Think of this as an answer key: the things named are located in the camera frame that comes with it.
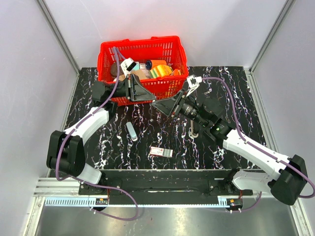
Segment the white silver staple remover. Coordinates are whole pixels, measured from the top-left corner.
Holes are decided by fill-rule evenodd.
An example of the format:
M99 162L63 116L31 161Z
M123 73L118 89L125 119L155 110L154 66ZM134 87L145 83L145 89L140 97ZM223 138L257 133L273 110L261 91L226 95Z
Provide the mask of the white silver staple remover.
M138 137L137 137L137 134L135 132L135 129L134 129L132 123L131 122L127 122L126 123L126 127L127 127L127 130L129 132L129 134L130 134L131 140L133 142L137 141Z

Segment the red white staple box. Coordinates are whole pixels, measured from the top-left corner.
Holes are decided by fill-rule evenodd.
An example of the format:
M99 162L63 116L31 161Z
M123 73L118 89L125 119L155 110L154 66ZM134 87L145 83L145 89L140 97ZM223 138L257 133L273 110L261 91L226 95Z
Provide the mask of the red white staple box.
M170 158L173 155L173 150L161 147L150 147L150 155Z

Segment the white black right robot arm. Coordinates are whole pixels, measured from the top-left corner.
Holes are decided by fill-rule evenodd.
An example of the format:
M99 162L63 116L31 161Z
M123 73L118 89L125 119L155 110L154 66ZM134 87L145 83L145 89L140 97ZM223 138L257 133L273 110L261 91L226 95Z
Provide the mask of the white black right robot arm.
M226 193L234 195L240 190L266 192L292 206L307 184L307 168L302 157L277 153L238 132L236 127L222 119L223 108L218 101L212 98L196 100L181 90L173 97L154 101L152 106L168 117L185 116L197 125L197 133L208 141L263 170L261 173L232 171L230 179L224 182Z

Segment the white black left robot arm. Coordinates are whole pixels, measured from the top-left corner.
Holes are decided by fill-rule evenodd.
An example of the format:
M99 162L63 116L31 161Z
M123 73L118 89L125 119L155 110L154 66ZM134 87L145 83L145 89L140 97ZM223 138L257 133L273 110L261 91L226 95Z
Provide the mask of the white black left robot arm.
M102 173L86 163L84 145L89 138L116 114L115 98L131 102L154 101L155 96L131 74L123 81L108 84L96 81L92 86L93 107L76 124L64 131L54 131L50 136L46 166L58 175L64 173L89 182L95 194L105 192L107 183Z

